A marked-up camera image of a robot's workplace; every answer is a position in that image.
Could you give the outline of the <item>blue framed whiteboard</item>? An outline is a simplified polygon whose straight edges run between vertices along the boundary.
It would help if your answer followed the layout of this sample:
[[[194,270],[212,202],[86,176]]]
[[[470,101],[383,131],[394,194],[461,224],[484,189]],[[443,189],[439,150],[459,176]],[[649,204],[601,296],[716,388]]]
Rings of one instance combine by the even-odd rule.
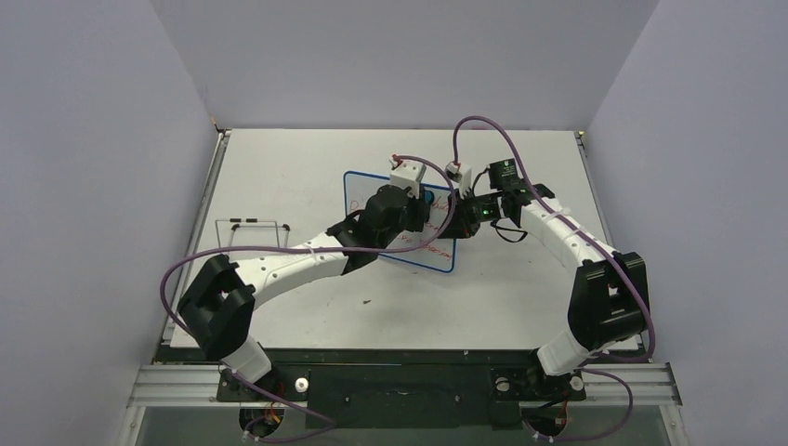
[[[362,209],[368,199],[381,187],[389,183],[389,177],[347,171],[343,175],[342,184],[344,192],[345,211],[350,214]],[[440,228],[449,211],[449,188],[441,185],[425,184],[427,195],[433,199],[424,229],[420,232],[405,231],[389,245],[389,249],[415,247],[429,237],[432,237]],[[435,239],[419,249],[383,254],[390,259],[400,261],[412,266],[431,269],[441,273],[450,273],[454,270],[457,257],[456,241],[454,239]]]

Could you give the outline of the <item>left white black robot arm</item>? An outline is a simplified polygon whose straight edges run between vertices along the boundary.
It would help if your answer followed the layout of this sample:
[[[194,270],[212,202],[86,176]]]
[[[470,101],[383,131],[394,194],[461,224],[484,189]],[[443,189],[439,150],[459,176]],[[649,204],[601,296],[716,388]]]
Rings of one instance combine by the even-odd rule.
[[[290,253],[244,260],[212,256],[180,299],[177,314],[208,360],[223,362],[246,393],[264,400],[276,390],[278,376],[249,333],[254,312],[302,285],[368,266],[401,233],[422,230],[433,201],[424,188],[384,185],[362,209]]]

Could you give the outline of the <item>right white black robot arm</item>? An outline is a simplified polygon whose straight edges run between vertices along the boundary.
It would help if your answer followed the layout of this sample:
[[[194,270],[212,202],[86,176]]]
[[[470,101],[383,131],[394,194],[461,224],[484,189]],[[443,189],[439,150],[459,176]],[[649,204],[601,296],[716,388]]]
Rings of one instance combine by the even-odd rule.
[[[569,216],[555,193],[519,175],[514,160],[490,164],[491,192],[474,192],[471,169],[450,162],[453,217],[443,239],[476,235],[484,223],[510,220],[540,242],[573,276],[565,328],[531,353],[525,387],[537,397],[557,393],[571,375],[611,345],[652,330],[645,262],[599,241]]]

